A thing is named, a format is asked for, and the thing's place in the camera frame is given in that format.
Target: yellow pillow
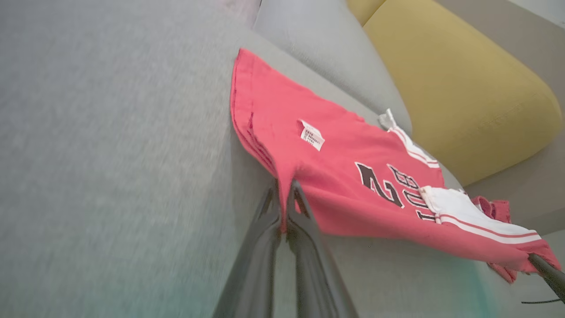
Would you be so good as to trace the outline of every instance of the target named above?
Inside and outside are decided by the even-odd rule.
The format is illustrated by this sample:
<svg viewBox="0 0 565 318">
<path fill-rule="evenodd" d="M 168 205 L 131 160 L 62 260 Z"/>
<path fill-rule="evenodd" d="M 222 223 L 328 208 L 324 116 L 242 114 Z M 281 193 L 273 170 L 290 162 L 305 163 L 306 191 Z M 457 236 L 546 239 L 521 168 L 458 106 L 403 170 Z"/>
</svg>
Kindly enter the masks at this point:
<svg viewBox="0 0 565 318">
<path fill-rule="evenodd" d="M 363 27 L 412 120 L 415 142 L 462 185 L 532 156 L 562 128 L 551 89 L 431 0 L 387 0 Z"/>
<path fill-rule="evenodd" d="M 384 2 L 385 0 L 347 0 L 347 6 L 349 6 L 349 10 L 357 18 L 357 21 L 361 25 L 365 25 Z"/>
</svg>

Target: white trim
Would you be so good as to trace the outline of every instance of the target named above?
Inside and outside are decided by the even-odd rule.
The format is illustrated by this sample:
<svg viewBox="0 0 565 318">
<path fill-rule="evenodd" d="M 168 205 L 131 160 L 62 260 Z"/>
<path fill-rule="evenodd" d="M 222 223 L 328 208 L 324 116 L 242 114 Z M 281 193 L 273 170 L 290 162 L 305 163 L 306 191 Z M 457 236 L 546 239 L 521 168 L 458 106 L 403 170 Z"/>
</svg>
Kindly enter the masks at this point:
<svg viewBox="0 0 565 318">
<path fill-rule="evenodd" d="M 481 235 L 482 237 L 486 237 L 492 240 L 495 240 L 497 242 L 500 243 L 504 243 L 504 244 L 522 244 L 522 243 L 529 243 L 529 242 L 533 242 L 536 240 L 540 240 L 541 236 L 539 235 L 530 235 L 527 237 L 517 237 L 517 238 L 507 238 L 507 237 L 499 237 L 496 234 L 493 234 L 491 232 L 485 231 L 485 230 L 481 230 L 478 229 L 476 227 L 473 226 L 469 226 L 466 224 L 463 224 L 457 220 L 454 220 L 448 216 L 440 216 L 440 220 L 442 223 L 451 223 L 456 225 L 458 228 L 473 233 L 473 234 L 477 234 L 477 235 Z"/>
<path fill-rule="evenodd" d="M 400 127 L 392 128 L 389 130 L 389 132 L 393 132 L 398 136 L 402 144 L 404 144 L 404 148 L 406 148 L 406 153 L 408 153 L 410 157 L 422 162 L 423 164 L 426 164 L 430 168 L 440 167 L 440 164 L 436 160 L 428 157 L 420 148 L 418 148 L 418 146 L 416 146 L 412 142 L 410 137 L 408 137 L 408 135 L 406 135 L 404 130 L 402 130 Z"/>
<path fill-rule="evenodd" d="M 527 234 L 535 234 L 536 237 L 539 237 L 534 230 L 489 218 L 471 202 L 466 194 L 457 190 L 425 186 L 420 188 L 419 191 L 428 208 L 436 214 L 441 222 L 473 227 L 481 233 L 489 233 L 487 237 L 492 235 L 496 237 L 517 237 Z"/>
</svg>

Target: gray fabric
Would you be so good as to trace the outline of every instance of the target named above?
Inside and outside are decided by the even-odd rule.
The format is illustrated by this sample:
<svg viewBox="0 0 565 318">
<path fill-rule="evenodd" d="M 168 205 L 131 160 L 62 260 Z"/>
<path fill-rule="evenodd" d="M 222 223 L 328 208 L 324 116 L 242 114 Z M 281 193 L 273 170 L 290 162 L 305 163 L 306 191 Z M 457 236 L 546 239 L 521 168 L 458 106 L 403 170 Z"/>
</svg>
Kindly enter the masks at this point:
<svg viewBox="0 0 565 318">
<path fill-rule="evenodd" d="M 412 133 L 383 61 L 343 0 L 263 0 L 254 31 L 375 113 L 387 108 Z"/>
<path fill-rule="evenodd" d="M 376 123 L 193 1 L 1 6 L 0 317 L 211 315 L 271 181 L 231 128 L 239 47 Z M 328 245 L 362 317 L 504 317 L 508 288 L 485 264 L 385 239 Z M 295 316 L 293 267 L 283 244 L 275 317 Z"/>
<path fill-rule="evenodd" d="M 463 189 L 463 186 L 457 181 L 455 176 L 440 162 L 441 173 L 444 175 L 445 187 L 449 189 Z"/>
</svg>

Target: upholstery fabric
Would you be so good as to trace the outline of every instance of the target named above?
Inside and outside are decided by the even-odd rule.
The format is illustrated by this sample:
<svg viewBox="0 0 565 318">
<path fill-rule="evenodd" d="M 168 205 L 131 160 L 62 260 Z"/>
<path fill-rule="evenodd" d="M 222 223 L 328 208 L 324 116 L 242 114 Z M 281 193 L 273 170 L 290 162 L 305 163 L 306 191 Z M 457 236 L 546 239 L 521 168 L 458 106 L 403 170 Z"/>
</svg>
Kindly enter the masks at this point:
<svg viewBox="0 0 565 318">
<path fill-rule="evenodd" d="M 200 2 L 2 2 L 0 317 L 211 316 L 272 181 L 230 120 L 239 48 L 377 124 Z M 326 238 L 361 317 L 502 317 L 516 302 L 483 263 Z M 295 317 L 284 244 L 274 306 L 275 318 Z"/>
<path fill-rule="evenodd" d="M 365 25 L 369 18 L 385 0 L 347 0 L 347 6 L 361 25 Z"/>
<path fill-rule="evenodd" d="M 375 113 L 410 117 L 386 67 L 343 0 L 263 0 L 254 31 Z"/>
<path fill-rule="evenodd" d="M 408 108 L 413 139 L 465 186 L 532 156 L 562 128 L 551 89 L 431 0 L 387 0 L 364 30 Z"/>
</svg>

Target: wall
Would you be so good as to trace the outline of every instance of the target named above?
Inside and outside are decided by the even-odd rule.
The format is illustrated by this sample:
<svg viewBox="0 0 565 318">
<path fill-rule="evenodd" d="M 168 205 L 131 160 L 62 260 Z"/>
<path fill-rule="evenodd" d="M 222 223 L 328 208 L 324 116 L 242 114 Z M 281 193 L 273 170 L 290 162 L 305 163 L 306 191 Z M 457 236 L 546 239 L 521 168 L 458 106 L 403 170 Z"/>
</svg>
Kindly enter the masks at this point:
<svg viewBox="0 0 565 318">
<path fill-rule="evenodd" d="M 540 17 L 565 28 L 565 1 L 563 0 L 509 0 Z"/>
<path fill-rule="evenodd" d="M 506 0 L 437 0 L 531 68 L 565 113 L 565 30 Z M 510 201 L 512 220 L 541 234 L 565 229 L 565 131 L 532 158 L 466 187 Z"/>
</svg>

